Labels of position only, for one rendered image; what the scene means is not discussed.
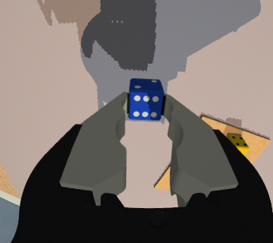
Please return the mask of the yellow die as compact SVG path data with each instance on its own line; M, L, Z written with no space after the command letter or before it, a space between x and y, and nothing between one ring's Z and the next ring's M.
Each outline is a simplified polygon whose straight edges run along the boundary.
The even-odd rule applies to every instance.
M246 141L241 136L228 135L227 137L234 146L245 156L249 147Z

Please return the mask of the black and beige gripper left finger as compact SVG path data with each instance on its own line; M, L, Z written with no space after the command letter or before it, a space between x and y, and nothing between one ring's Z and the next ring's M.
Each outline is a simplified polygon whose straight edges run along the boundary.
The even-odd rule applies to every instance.
M20 200L11 243L30 243L48 220L78 207L101 206L104 193L126 188L125 135L130 94L123 92L81 124L75 124L36 164Z

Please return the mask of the tan mat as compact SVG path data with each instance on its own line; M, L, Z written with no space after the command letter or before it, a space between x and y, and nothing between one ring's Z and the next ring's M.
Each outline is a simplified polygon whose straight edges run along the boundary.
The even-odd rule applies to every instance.
M252 132L243 130L241 128L229 125L222 121L201 115L200 117L203 121L207 122L213 129L219 129L226 137L228 135L241 136L246 141L249 146L245 157L253 164L253 162L258 158L261 152L267 147L270 139L254 134ZM170 165L165 170L161 178L156 182L154 188L170 191Z

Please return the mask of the blue die with white pips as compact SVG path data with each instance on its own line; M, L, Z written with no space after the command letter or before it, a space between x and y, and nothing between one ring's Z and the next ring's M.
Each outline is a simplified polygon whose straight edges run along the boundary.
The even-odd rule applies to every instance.
M160 80L132 78L129 94L129 119L161 119L164 90Z

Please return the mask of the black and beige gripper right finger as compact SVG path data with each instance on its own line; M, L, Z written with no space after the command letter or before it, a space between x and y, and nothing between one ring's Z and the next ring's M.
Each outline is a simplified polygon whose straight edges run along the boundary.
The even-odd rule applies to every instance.
M219 129L168 94L162 115L170 122L170 191L177 195L178 207L185 207L193 194L204 193L207 204L236 207L256 218L273 243L271 200L252 163Z

